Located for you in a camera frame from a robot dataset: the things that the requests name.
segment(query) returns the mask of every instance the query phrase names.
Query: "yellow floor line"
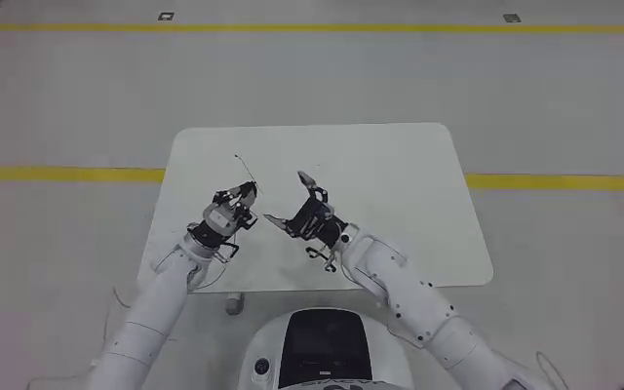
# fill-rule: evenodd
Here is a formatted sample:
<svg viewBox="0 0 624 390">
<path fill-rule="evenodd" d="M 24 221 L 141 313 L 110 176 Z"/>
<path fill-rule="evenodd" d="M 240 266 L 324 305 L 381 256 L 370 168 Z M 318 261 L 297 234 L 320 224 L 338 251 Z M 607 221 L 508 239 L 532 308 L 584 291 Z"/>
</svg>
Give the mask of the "yellow floor line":
<svg viewBox="0 0 624 390">
<path fill-rule="evenodd" d="M 454 34 L 624 34 L 617 24 L 107 24 L 0 23 L 0 31 L 443 32 Z"/>
<path fill-rule="evenodd" d="M 162 182 L 165 170 L 143 168 L 0 167 L 0 181 Z"/>
<path fill-rule="evenodd" d="M 484 175 L 466 174 L 471 189 L 624 191 L 616 175 Z"/>
<path fill-rule="evenodd" d="M 162 169 L 0 167 L 0 181 L 117 181 L 160 183 Z M 466 174 L 471 189 L 624 191 L 620 175 L 489 175 Z"/>
</svg>

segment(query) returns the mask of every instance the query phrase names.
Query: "white table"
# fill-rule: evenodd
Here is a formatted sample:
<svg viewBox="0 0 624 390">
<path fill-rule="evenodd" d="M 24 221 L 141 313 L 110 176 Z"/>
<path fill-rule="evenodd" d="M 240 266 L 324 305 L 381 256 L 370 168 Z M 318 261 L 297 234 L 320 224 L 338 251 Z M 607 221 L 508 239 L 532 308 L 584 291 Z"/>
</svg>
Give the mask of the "white table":
<svg viewBox="0 0 624 390">
<path fill-rule="evenodd" d="M 252 210 L 291 218 L 307 199 L 296 171 L 328 190 L 330 204 L 397 245 L 436 286 L 478 286 L 492 277 L 481 228 L 447 128 L 436 123 L 187 129 L 177 135 L 138 273 L 158 262 L 199 221 L 217 190 L 250 180 L 262 193 Z M 241 230 L 240 251 L 202 293 L 355 289 L 323 269 L 262 216 Z M 214 261 L 207 282 L 223 265 Z"/>
</svg>

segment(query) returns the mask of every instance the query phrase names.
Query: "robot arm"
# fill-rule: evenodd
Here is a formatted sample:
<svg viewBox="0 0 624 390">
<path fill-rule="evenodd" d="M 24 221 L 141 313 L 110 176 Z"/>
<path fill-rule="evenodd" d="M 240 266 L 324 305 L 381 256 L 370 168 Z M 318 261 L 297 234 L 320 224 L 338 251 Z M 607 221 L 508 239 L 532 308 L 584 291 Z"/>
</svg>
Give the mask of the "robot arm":
<svg viewBox="0 0 624 390">
<path fill-rule="evenodd" d="M 191 223 L 179 244 L 156 267 L 156 279 L 139 295 L 122 329 L 99 358 L 87 389 L 136 390 L 149 374 L 184 308 L 188 293 L 206 277 L 214 258 L 229 261 L 238 247 L 227 241 L 240 228 L 257 222 L 250 208 L 256 196 L 249 181 L 219 191 L 204 210 L 201 223 Z M 232 247 L 226 258 L 221 246 Z"/>
<path fill-rule="evenodd" d="M 319 239 L 329 255 L 326 270 L 338 256 L 355 282 L 387 303 L 390 311 L 465 390 L 552 389 L 535 375 L 488 347 L 452 304 L 417 270 L 417 264 L 388 244 L 334 215 L 327 191 L 299 172 L 310 198 L 293 219 L 265 215 L 291 237 Z"/>
</svg>

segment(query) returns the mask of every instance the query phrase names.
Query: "gray floor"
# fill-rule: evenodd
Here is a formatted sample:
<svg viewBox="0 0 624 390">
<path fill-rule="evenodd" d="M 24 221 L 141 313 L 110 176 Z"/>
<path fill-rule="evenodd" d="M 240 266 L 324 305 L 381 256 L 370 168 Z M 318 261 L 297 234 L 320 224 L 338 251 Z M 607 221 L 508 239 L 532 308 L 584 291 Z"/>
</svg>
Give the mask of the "gray floor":
<svg viewBox="0 0 624 390">
<path fill-rule="evenodd" d="M 618 23 L 622 4 L 394 0 L 4 0 L 0 22 Z M 0 164 L 164 167 L 186 127 L 439 121 L 465 172 L 624 172 L 624 41 L 609 35 L 0 32 Z M 494 265 L 447 289 L 492 346 L 573 389 L 615 389 L 624 195 L 473 192 Z M 132 300 L 154 184 L 0 182 L 0 380 L 73 373 L 101 343 L 112 287 Z M 306 305 L 383 313 L 359 292 L 250 294 L 229 318 L 194 295 L 146 389 L 231 388 L 246 343 Z M 123 319 L 114 307 L 110 331 Z M 423 389 L 453 383 L 409 350 Z M 33 389 L 79 388 L 37 383 Z"/>
</svg>

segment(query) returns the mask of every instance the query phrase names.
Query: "wire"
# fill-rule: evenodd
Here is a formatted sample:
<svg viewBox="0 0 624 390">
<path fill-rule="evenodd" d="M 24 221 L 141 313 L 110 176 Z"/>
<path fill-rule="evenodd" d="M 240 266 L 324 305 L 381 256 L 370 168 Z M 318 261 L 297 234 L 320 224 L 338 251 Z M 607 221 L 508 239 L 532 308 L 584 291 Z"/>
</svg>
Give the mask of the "wire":
<svg viewBox="0 0 624 390">
<path fill-rule="evenodd" d="M 121 298 L 119 297 L 119 294 L 117 293 L 117 289 L 113 288 L 113 296 L 115 297 L 115 300 L 122 305 L 125 308 L 130 308 L 130 305 L 124 303 Z M 106 347 L 106 342 L 108 340 L 108 318 L 110 317 L 110 311 L 112 309 L 112 304 L 114 302 L 110 301 L 108 302 L 108 305 L 106 306 L 106 316 L 104 317 L 104 326 L 102 329 L 102 335 L 101 335 L 101 346 L 99 348 L 99 351 L 97 351 L 97 355 L 101 355 L 101 353 L 104 351 L 104 348 Z M 33 378 L 30 378 L 28 380 L 28 383 L 26 384 L 25 390 L 30 390 L 30 388 L 32 387 L 32 384 L 35 382 L 56 382 L 56 381 L 66 381 L 66 380 L 72 380 L 72 379 L 78 379 L 81 378 L 85 375 L 87 375 L 89 372 L 91 372 L 91 370 L 94 369 L 93 365 L 90 365 L 88 368 L 79 371 L 73 375 L 60 375 L 60 376 L 35 376 Z"/>
<path fill-rule="evenodd" d="M 223 276 L 223 273 L 225 272 L 225 270 L 226 270 L 226 269 L 227 269 L 227 266 L 224 266 L 224 267 L 223 267 L 223 269 L 221 270 L 221 273 L 220 273 L 220 274 L 218 274 L 218 276 L 216 277 L 216 279 L 214 279 L 213 281 L 211 281 L 211 282 L 210 282 L 210 283 L 208 283 L 207 285 L 204 285 L 204 286 L 200 286 L 200 287 L 198 287 L 197 289 L 195 289 L 195 292 L 196 292 L 196 291 L 198 291 L 198 290 L 201 290 L 201 289 L 205 289 L 205 288 L 210 287 L 210 286 L 212 286 L 213 284 L 215 284 L 215 283 L 216 283 L 219 279 L 221 279 L 221 276 Z"/>
<path fill-rule="evenodd" d="M 165 260 L 166 260 L 166 259 L 168 259 L 170 255 L 174 254 L 174 252 L 175 252 L 175 251 L 177 251 L 178 249 L 179 249 L 179 245 L 178 245 L 178 244 L 176 244 L 176 245 L 175 245 L 175 247 L 174 247 L 174 249 L 173 249 L 171 252 L 169 252 L 169 253 L 168 253 L 165 257 L 163 257 L 163 259 L 162 259 L 162 260 L 160 260 L 160 262 L 158 263 L 158 265 L 156 265 L 156 268 L 154 268 L 154 272 L 157 272 L 157 271 L 158 271 L 158 268 L 162 265 L 162 263 L 164 263 L 164 262 L 165 262 Z"/>
<path fill-rule="evenodd" d="M 402 341 L 406 342 L 407 344 L 411 345 L 412 347 L 414 347 L 414 348 L 416 348 L 418 350 L 421 350 L 423 348 L 423 347 L 415 344 L 413 341 L 409 340 L 408 338 L 403 337 L 400 334 L 397 334 L 397 333 L 391 331 L 390 330 L 390 319 L 389 318 L 388 318 L 388 321 L 386 322 L 386 329 L 388 330 L 388 333 L 390 333 L 390 334 L 394 335 L 395 337 L 401 339 Z"/>
<path fill-rule="evenodd" d="M 121 298 L 119 297 L 119 294 L 117 293 L 117 289 L 113 288 L 113 294 L 115 295 L 115 299 L 117 299 L 117 303 L 119 303 L 120 305 L 122 305 L 123 307 L 130 309 L 130 305 L 127 303 L 124 303 L 123 300 L 121 300 Z"/>
<path fill-rule="evenodd" d="M 539 359 L 539 357 L 542 357 L 544 361 L 546 361 L 551 369 L 553 369 L 553 371 L 555 372 L 555 374 L 559 377 L 559 380 L 562 382 L 562 384 L 564 385 L 564 389 L 565 390 L 569 390 L 569 386 L 567 386 L 566 380 L 564 379 L 564 376 L 562 375 L 562 373 L 559 371 L 559 369 L 557 369 L 557 367 L 553 364 L 553 362 L 551 362 L 550 359 L 548 359 L 548 356 L 546 356 L 546 354 L 544 354 L 541 351 L 537 351 L 535 352 L 535 360 L 537 361 L 537 365 L 539 366 L 539 369 L 542 370 L 542 372 L 544 372 L 544 375 L 546 375 L 546 377 L 548 378 L 548 381 L 550 382 L 550 384 L 558 389 L 559 387 L 555 384 L 555 382 L 553 381 L 553 379 L 550 377 L 550 375 L 548 374 L 548 372 L 546 371 L 546 369 L 544 369 L 544 366 L 542 365 L 541 360 Z"/>
</svg>

